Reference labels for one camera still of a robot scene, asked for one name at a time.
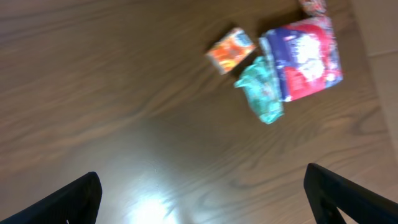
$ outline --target wood grain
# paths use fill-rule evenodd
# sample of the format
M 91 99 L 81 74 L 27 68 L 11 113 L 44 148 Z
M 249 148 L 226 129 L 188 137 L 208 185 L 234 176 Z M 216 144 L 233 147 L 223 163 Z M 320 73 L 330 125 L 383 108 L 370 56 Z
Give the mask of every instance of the wood grain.
M 398 177 L 348 0 L 330 1 L 345 80 L 259 122 L 203 56 L 255 39 L 296 0 L 0 0 L 0 219 L 94 170 L 98 223 L 313 223 L 317 162 L 386 197 Z

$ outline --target white logo on package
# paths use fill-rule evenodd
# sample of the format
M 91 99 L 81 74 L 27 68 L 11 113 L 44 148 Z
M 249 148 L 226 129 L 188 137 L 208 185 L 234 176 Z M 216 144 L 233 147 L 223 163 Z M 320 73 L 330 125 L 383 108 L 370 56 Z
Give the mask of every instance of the white logo on package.
M 308 82 L 322 77 L 325 71 L 320 46 L 321 43 L 314 34 L 303 34 L 299 38 L 289 41 L 292 55 L 298 63 L 298 70 Z

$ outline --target snack package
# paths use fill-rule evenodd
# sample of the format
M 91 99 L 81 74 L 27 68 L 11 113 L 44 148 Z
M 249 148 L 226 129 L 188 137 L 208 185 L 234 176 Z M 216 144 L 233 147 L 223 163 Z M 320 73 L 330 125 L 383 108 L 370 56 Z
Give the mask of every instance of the snack package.
M 324 16 L 326 14 L 325 0 L 300 0 L 304 11 L 310 16 Z
M 228 73 L 243 61 L 256 46 L 240 28 L 234 28 L 207 53 L 221 74 Z
M 284 101 L 316 93 L 343 79 L 329 17 L 314 17 L 270 30 L 259 42 L 264 54 L 274 57 Z
M 271 124 L 283 115 L 279 82 L 264 57 L 257 57 L 243 71 L 235 87 L 243 88 L 251 109 L 262 122 Z

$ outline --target red and blue package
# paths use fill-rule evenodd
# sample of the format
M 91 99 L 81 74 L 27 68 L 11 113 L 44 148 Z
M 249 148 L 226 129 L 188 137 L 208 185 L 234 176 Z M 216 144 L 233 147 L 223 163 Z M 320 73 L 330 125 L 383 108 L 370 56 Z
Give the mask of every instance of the red and blue package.
M 311 95 L 343 79 L 328 17 L 314 17 L 270 30 L 260 38 L 260 44 L 266 55 L 274 56 L 284 101 Z

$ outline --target green packet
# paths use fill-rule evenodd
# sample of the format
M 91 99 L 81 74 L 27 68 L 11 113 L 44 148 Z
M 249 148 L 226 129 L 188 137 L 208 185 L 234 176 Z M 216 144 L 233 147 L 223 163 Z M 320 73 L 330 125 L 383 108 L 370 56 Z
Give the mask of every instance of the green packet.
M 279 81 L 264 57 L 257 57 L 235 83 L 243 88 L 251 109 L 266 124 L 272 124 L 283 115 Z

